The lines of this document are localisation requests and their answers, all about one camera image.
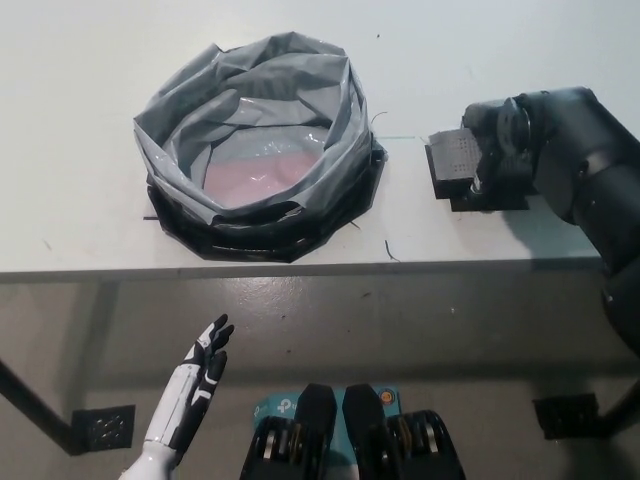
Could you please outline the black and white right hand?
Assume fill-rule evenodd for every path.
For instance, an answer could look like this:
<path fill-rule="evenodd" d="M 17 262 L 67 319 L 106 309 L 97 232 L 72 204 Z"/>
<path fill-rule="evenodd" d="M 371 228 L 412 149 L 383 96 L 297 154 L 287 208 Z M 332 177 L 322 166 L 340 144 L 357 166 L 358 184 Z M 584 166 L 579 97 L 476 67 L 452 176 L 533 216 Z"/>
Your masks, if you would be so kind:
<path fill-rule="evenodd" d="M 480 158 L 467 195 L 474 206 L 502 202 L 518 182 L 528 183 L 530 117 L 515 98 L 469 105 L 462 126 L 473 135 Z"/>

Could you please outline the white and black left hand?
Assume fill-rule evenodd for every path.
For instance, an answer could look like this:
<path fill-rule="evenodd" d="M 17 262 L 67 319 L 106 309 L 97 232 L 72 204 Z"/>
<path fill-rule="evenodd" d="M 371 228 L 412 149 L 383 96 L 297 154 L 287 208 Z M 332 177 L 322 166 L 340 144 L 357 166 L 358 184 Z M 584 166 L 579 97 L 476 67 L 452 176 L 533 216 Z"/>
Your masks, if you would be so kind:
<path fill-rule="evenodd" d="M 234 332 L 226 314 L 212 322 L 174 369 L 145 435 L 182 457 L 191 445 L 227 363 L 224 347 Z"/>

